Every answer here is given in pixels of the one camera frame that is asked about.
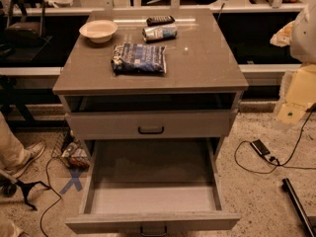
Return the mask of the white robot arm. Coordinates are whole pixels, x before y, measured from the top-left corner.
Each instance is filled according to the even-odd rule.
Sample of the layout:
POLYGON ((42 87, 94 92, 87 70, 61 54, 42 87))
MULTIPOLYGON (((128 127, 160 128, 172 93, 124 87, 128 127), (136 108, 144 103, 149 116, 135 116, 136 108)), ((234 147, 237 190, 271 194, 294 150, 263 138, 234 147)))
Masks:
POLYGON ((275 107, 277 121, 296 124, 316 104, 316 2, 310 1, 270 43, 288 45, 290 55, 301 63, 295 72, 284 74, 275 107))

